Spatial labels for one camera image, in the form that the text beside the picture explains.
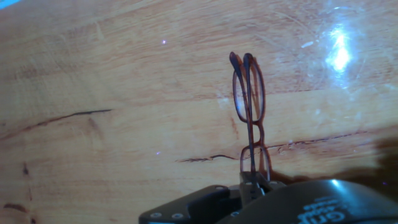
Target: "eyeglass frame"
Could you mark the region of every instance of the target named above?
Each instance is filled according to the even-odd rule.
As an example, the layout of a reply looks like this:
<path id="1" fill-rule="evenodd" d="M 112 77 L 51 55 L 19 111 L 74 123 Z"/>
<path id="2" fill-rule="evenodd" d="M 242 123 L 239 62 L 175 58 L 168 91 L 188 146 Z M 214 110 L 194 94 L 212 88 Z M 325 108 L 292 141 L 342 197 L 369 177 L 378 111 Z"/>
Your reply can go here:
<path id="1" fill-rule="evenodd" d="M 251 157 L 251 173 L 254 174 L 256 173 L 256 163 L 254 160 L 254 148 L 259 147 L 261 149 L 261 152 L 264 155 L 264 158 L 266 160 L 266 168 L 267 168 L 267 180 L 270 181 L 271 179 L 271 161 L 269 159 L 269 155 L 267 153 L 266 147 L 264 145 L 264 127 L 262 125 L 262 122 L 264 120 L 265 114 L 266 114 L 266 92 L 265 92 L 265 86 L 264 86 L 264 79 L 262 77 L 262 72 L 259 68 L 259 65 L 256 61 L 256 59 L 250 54 L 246 53 L 243 57 L 243 66 L 246 74 L 246 83 L 247 83 L 247 92 L 245 91 L 245 86 L 243 82 L 243 75 L 241 71 L 241 61 L 238 59 L 238 56 L 234 53 L 231 52 L 229 55 L 229 61 L 231 62 L 232 66 L 234 67 L 234 73 L 233 73 L 233 95 L 234 95 L 234 104 L 235 104 L 235 109 L 238 114 L 239 119 L 248 124 L 248 135 L 249 135 L 249 145 L 244 147 L 241 152 L 240 156 L 240 169 L 241 172 L 243 172 L 243 160 L 244 160 L 244 153 L 247 150 L 250 150 L 250 157 Z M 261 89 L 261 94 L 262 94 L 262 102 L 261 102 L 261 113 L 258 117 L 257 120 L 253 121 L 253 116 L 252 116 L 252 99 L 251 99 L 251 81 L 250 81 L 250 69 L 254 67 L 256 72 L 258 73 L 259 77 L 259 87 Z M 244 100 L 244 107 L 245 107 L 245 112 L 246 112 L 246 119 L 244 119 L 239 112 L 238 108 L 238 99 L 236 95 L 236 81 L 237 79 L 240 82 L 240 86 L 242 89 L 243 93 L 243 100 Z M 254 135 L 253 135 L 253 126 L 256 125 L 259 128 L 260 132 L 260 140 L 257 142 L 254 142 Z"/>

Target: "wooden table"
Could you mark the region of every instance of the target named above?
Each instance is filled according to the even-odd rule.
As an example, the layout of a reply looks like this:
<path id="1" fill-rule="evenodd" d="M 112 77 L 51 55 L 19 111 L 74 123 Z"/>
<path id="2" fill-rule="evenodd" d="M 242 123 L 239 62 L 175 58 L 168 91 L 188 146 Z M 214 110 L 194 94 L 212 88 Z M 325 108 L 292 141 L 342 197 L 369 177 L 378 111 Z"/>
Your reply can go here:
<path id="1" fill-rule="evenodd" d="M 137 223 L 239 182 L 228 55 L 266 86 L 272 178 L 398 195 L 395 1 L 22 0 L 0 10 L 0 222 Z"/>

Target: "eyeglass temple arm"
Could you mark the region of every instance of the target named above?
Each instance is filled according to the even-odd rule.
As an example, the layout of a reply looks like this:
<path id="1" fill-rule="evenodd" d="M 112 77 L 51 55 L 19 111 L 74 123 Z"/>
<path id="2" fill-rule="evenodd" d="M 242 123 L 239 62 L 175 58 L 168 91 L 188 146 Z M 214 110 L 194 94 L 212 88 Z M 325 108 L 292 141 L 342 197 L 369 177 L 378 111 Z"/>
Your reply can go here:
<path id="1" fill-rule="evenodd" d="M 250 170 L 252 173 L 256 172 L 256 163 L 254 160 L 254 136 L 253 136 L 253 111 L 251 106 L 251 84 L 250 84 L 250 54 L 245 54 L 243 57 L 243 65 L 246 70 L 246 83 L 248 84 L 248 133 L 249 133 L 249 147 L 250 147 Z"/>

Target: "wood grain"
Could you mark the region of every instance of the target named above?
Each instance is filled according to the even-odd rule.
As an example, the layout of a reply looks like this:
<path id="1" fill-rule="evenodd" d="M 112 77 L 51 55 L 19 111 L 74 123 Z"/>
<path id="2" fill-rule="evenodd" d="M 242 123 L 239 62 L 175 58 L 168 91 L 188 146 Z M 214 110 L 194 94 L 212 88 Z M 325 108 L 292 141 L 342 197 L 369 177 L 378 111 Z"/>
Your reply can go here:
<path id="1" fill-rule="evenodd" d="M 248 140 L 231 51 L 263 72 L 272 178 L 347 179 L 396 198 L 397 22 L 395 1 L 370 0 L 1 9 L 0 222 L 137 223 L 237 184 Z"/>

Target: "wood crack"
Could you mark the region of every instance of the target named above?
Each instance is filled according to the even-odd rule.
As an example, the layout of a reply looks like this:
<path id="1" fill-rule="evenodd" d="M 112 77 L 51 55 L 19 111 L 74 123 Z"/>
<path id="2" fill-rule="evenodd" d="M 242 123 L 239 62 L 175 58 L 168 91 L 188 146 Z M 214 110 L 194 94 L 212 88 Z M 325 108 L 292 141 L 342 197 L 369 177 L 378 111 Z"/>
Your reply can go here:
<path id="1" fill-rule="evenodd" d="M 3 206 L 3 208 L 11 208 L 11 209 L 15 209 L 18 210 L 20 212 L 23 213 L 27 213 L 27 210 L 25 207 L 23 207 L 22 205 L 18 205 L 18 204 L 13 204 L 13 203 L 7 203 Z"/>
<path id="2" fill-rule="evenodd" d="M 29 194 L 29 200 L 30 201 L 32 201 L 33 200 L 33 197 L 32 197 L 32 188 L 29 186 L 29 189 L 28 189 L 28 194 Z"/>
<path id="3" fill-rule="evenodd" d="M 332 139 L 339 139 L 339 138 L 347 138 L 356 134 L 364 134 L 364 133 L 368 133 L 367 131 L 358 131 L 356 133 L 351 133 L 351 134 L 344 134 L 341 136 L 334 136 L 334 137 L 330 137 L 330 138 L 322 138 L 322 139 L 316 139 L 316 140 L 307 140 L 307 141 L 296 141 L 296 142 L 292 142 L 292 143 L 288 143 L 288 144 L 278 144 L 278 145 L 273 145 L 273 146 L 269 146 L 267 147 L 267 149 L 271 149 L 274 147 L 282 147 L 282 146 L 292 146 L 292 145 L 298 145 L 298 144 L 314 144 L 316 142 L 326 142 Z M 176 160 L 176 162 L 205 162 L 205 161 L 212 161 L 213 159 L 217 158 L 217 157 L 224 157 L 227 159 L 232 159 L 232 160 L 239 160 L 239 158 L 235 158 L 232 156 L 227 156 L 224 154 L 218 154 L 215 156 L 210 156 L 210 157 L 204 157 L 204 158 L 189 158 L 189 159 L 179 159 Z"/>
<path id="4" fill-rule="evenodd" d="M 21 129 L 21 130 L 19 130 L 19 131 L 14 132 L 14 133 L 7 134 L 7 135 L 5 135 L 4 137 L 1 137 L 1 138 L 0 138 L 0 141 L 5 140 L 5 139 L 9 139 L 9 138 L 13 138 L 13 137 L 17 136 L 17 135 L 20 134 L 20 133 L 24 133 L 24 132 L 27 132 L 27 131 L 31 131 L 31 130 L 33 130 L 33 129 L 35 129 L 35 128 L 40 127 L 40 126 L 46 126 L 46 125 L 48 125 L 49 123 L 52 123 L 52 122 L 54 122 L 54 121 L 59 121 L 59 120 L 61 120 L 61 119 L 70 118 L 70 117 L 72 117 L 72 116 L 93 114 L 93 113 L 105 113 L 105 112 L 109 112 L 109 111 L 112 111 L 112 109 L 108 109 L 108 110 L 96 110 L 96 111 L 83 111 L 83 112 L 77 112 L 77 113 L 73 113 L 73 114 L 66 115 L 66 116 L 61 116 L 61 117 L 58 117 L 58 118 L 52 118 L 52 119 L 49 119 L 49 120 L 46 120 L 46 121 L 43 121 L 43 122 L 39 122 L 39 123 L 37 123 L 37 124 L 35 124 L 35 125 L 28 126 L 28 127 L 24 128 L 24 129 Z"/>

